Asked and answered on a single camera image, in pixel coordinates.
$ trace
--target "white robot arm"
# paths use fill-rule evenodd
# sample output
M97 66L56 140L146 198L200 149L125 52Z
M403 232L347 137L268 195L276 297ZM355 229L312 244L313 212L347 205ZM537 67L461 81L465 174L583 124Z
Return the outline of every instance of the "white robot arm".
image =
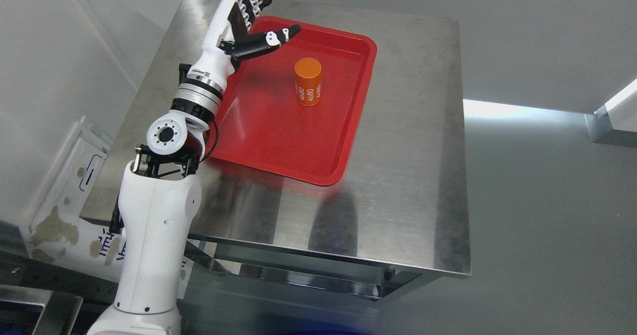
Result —
M170 111L151 124L146 145L123 172L112 224L123 221L126 257L114 304L89 335L178 335L177 283L188 231L201 203L195 174L207 154L210 124L227 78L242 60L275 51L300 26L248 34L271 0L221 0L204 38L200 59L180 65L180 85ZM162 179L161 165L179 165L183 178Z

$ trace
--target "metal table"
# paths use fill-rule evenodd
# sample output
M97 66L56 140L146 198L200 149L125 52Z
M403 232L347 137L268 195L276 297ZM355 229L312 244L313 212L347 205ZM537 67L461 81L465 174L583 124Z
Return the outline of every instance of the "metal table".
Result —
M170 106L179 63L200 56L218 2L182 1L84 219L110 220L123 167ZM457 20L286 0L266 13L359 33L378 45L346 173L337 186L322 188L247 167L224 174L206 163L198 171L204 197L190 238L217 242L214 258L243 264L240 275L372 299L441 275L470 275ZM217 262L210 268L223 270Z

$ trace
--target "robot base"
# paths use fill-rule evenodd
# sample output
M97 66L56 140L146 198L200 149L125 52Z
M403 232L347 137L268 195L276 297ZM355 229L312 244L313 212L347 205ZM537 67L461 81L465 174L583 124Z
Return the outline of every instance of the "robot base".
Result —
M130 314L111 305L88 335L180 335L181 322L177 308L161 314Z

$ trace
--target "red tray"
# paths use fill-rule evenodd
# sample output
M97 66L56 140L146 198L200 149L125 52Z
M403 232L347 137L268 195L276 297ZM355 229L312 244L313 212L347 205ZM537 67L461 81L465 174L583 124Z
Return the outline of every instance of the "red tray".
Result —
M260 17L252 31L302 29L277 51L244 61L230 76L216 115L212 156L319 186L345 172L371 79L376 44L367 36ZM301 105L294 64L306 56L322 65L321 101Z

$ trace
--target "orange can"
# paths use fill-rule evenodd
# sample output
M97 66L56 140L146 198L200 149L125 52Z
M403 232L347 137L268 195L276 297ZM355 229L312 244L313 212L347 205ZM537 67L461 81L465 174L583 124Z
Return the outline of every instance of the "orange can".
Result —
M321 64L315 58L303 58L294 65L296 97L301 105L314 106L320 101Z

